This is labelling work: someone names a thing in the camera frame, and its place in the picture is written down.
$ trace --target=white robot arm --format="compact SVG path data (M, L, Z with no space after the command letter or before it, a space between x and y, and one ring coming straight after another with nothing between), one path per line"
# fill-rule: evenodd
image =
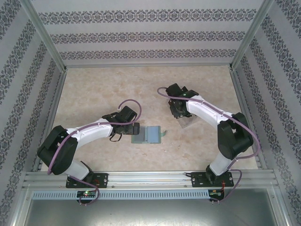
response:
M81 146L99 138L111 137L110 141L113 141L112 138L116 134L120 134L119 140L121 139L122 135L139 134L140 124L137 122L128 125L103 124L110 122L127 123L135 119L136 116L136 112L134 112L128 106L125 106L119 113L115 112L112 114L104 115L96 122L90 124L95 124L95 126L88 127L86 125L71 129L64 129L62 126L56 126L52 129L50 134L38 149L38 156L49 167L62 141L68 135L76 131L76 133L71 135L61 147L61 150L55 159L51 171L55 175L65 173L68 176L73 176L79 180L84 180L89 183L89 178L93 177L91 175L93 174L93 172L83 162L79 162L73 159L75 151Z
M176 83L169 86L166 93L171 97L192 98L201 101L200 103L193 100L170 99L168 103L175 118L191 117L191 114L194 114L217 130L220 152L206 169L206 176L213 183L216 177L228 171L228 167L238 155L245 152L253 144L252 136L224 115L234 118L248 127L245 116L242 113L232 114L223 111L204 100L197 92L188 91L186 87L181 89Z

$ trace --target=metal base plate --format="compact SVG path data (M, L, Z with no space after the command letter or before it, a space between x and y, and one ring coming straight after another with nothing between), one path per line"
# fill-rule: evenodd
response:
M232 173L225 172L224 174L218 176L212 185L207 177L206 172L192 172L192 173L186 173L186 176L191 178L192 187L222 187L222 183L225 183L225 187L233 187L233 177Z
M108 176L109 174L107 173L94 173L91 184L97 186L98 188L107 188ZM91 186L67 177L66 188L91 188Z

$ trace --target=purple cable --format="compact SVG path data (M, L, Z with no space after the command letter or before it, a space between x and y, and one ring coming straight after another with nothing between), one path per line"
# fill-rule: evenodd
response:
M86 128L92 127L92 126L99 126L99 125L129 125L129 124L133 124L134 122L138 121L138 119L140 118L141 113L142 113L142 107L141 107L141 105L140 105L140 103L139 103L138 101L133 100L133 99L125 100L125 101L121 102L121 104L119 104L118 109L120 109L120 107L121 107L125 102L127 102L127 101L133 101L133 102L137 103L138 106L139 106L139 110L140 110L140 111L139 111L139 114L138 114L138 116L137 116L133 121L131 121L131 122L124 122L124 123L119 123L119 122L99 122L99 123L98 123L98 122L97 122L97 123L92 123L92 124L83 126L83 127L79 128L78 130L73 131L71 134L69 134L68 136L65 137L65 139L61 142L61 144L60 144L59 147L57 148L57 150L56 150L56 152L55 152L55 154L54 154L54 156L53 156L53 158L52 158L52 160L51 160L51 162L50 162L50 165L49 165L47 174L48 174L48 175L51 174L51 169L52 169L52 167L53 167L53 164L54 164L54 162L55 162L55 160L56 160L57 155L59 154L60 150L62 149L62 146L66 143L66 141L67 141L72 135L74 135L74 134L76 134L76 133L78 133L78 132L80 132L80 131L82 131L82 130L84 130L84 129L86 129ZM77 178L75 178L75 177L71 177L71 178L73 178L73 179L75 179L75 180L77 180L77 181L79 181L79 182L81 182L81 183L83 183L83 184L86 184L86 185L89 185L89 186L91 186L91 187L94 187L94 188L96 188L96 190L97 190L97 198L95 198L94 200L92 200L90 203L87 203L87 204L84 204L84 205L86 205L86 206L87 206L87 205L90 205L90 204L92 204L93 202L95 202L95 201L98 199L99 194L100 194L100 193L99 193L98 187L96 187L96 186L94 186L94 185L92 185L92 184L89 184L89 183L87 183L87 182L85 182L85 181L82 181L82 180L80 180L80 179L77 179Z
M233 191L235 190L235 188L238 186L242 176L243 176L243 172L240 170L240 169L230 169L231 166L238 160L238 159L248 159L248 158L252 158L256 155L258 155L259 151L261 150L260 148L260 143L259 143L259 140L258 140L258 137L247 127L245 126L244 124L242 124L241 122L237 121L236 119L233 119L232 117L224 114L224 112L220 111L219 109L217 109L216 107L208 104L207 102L205 102L204 100L196 100L196 99L193 99L193 98L185 98L185 97L172 97L172 96L169 96L169 95L165 95L163 93L160 93L160 89L167 89L166 87L160 87L157 89L157 93L163 97L167 97L169 99L176 99L176 100L191 100L191 101L195 101L195 102L198 102L198 103L201 103L201 104L204 104L206 105L207 107L209 107L210 109L214 110L215 112L217 112L218 114L220 114L221 116L225 116L227 119L230 119L232 120L234 123L240 125L242 128L244 128L249 134L251 134L251 136L254 138L255 142L256 142L256 151L251 154L251 155L247 155L247 156L241 156L241 157L237 157L235 158L231 163L230 165L227 167L228 170L230 171L238 171L240 173L240 176L237 180L237 183L234 185L234 187L231 189L231 191L229 192L229 194L223 198L221 201L219 202L223 202L224 200L228 199L229 196L231 196L231 194L233 193Z

